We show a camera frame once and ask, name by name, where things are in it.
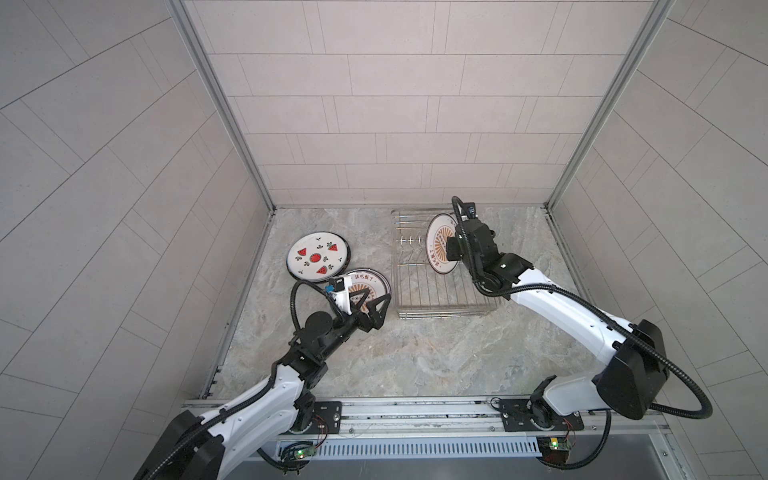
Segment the brown patterned plate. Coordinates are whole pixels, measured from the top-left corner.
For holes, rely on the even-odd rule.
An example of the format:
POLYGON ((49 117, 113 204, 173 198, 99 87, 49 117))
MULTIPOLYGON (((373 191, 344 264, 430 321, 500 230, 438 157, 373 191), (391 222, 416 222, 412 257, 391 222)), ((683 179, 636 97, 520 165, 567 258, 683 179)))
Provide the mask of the brown patterned plate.
POLYGON ((448 259, 448 240, 455 235, 457 222, 447 213, 439 213, 430 221, 426 232, 426 256, 428 265, 439 275, 450 274, 457 261, 448 259))

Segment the white red patterned plate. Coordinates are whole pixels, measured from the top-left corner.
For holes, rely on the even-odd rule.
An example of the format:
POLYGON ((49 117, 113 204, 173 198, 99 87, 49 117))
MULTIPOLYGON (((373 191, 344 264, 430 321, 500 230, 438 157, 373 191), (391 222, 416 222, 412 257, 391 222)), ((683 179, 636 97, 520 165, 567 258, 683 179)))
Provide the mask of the white red patterned plate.
POLYGON ((353 269, 334 277, 328 285, 328 295, 335 307, 346 314, 351 314, 353 308, 364 314, 369 314, 370 308, 380 312, 392 298, 387 278, 368 268, 353 269))

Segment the white plate fruit pattern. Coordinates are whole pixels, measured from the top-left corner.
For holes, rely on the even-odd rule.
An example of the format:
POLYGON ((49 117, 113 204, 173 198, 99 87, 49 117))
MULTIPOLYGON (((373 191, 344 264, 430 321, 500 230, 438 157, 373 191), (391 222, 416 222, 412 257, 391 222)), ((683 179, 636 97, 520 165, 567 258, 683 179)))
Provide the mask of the white plate fruit pattern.
POLYGON ((286 267, 297 280, 319 283, 342 274, 350 260, 351 248, 343 237, 318 231, 301 237, 289 248, 286 267))

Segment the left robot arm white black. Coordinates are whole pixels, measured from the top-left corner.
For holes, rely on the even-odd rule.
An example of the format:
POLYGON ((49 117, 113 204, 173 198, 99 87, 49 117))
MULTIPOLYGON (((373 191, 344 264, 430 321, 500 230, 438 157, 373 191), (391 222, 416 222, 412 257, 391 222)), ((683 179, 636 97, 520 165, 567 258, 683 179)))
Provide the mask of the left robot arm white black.
POLYGON ((318 288, 329 304, 299 321, 289 301, 294 335, 269 376, 215 410, 178 414, 139 467, 138 479, 223 479, 278 435, 302 431, 314 411, 312 388, 327 371, 328 358, 357 330, 380 329, 392 299, 369 299, 368 290, 318 288))

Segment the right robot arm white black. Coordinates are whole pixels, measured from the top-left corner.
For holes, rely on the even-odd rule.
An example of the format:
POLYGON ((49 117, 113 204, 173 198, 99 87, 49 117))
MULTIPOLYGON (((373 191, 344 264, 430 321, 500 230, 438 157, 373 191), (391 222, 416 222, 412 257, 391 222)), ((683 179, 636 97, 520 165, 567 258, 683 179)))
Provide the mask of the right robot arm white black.
POLYGON ((447 257, 462 262, 476 290, 489 298, 522 305, 569 334, 597 360, 596 368, 540 384, 530 397, 535 407, 566 416, 581 410, 612 410, 640 420, 647 411, 703 420, 713 406, 703 389, 667 358, 661 330, 643 320, 631 323, 612 316, 552 282, 528 260, 502 253, 493 231, 478 218, 456 217, 447 257), (695 409, 659 404, 658 393, 676 377, 693 394, 695 409))

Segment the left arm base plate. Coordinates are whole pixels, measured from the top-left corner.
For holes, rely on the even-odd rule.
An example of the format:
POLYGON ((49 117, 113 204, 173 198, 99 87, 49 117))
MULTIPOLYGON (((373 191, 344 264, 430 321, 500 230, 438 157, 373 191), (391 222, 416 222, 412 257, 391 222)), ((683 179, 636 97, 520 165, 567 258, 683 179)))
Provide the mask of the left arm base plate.
POLYGON ((310 413, 300 412, 288 430, 291 435, 326 435, 340 431, 343 404, 341 401, 316 401, 310 413))

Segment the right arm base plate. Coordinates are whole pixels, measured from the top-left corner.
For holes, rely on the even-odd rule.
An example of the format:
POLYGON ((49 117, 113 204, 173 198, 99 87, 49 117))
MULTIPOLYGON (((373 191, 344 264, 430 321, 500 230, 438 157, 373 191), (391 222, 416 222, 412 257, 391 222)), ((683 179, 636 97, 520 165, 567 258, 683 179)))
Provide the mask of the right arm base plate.
POLYGON ((555 413, 549 415, 549 423, 545 427, 539 427, 535 423, 535 415, 528 407, 529 399, 495 397, 491 400, 492 407, 500 414, 505 432, 534 432, 544 434, 545 431, 566 432, 582 431, 584 423, 582 417, 571 414, 566 417, 555 413))

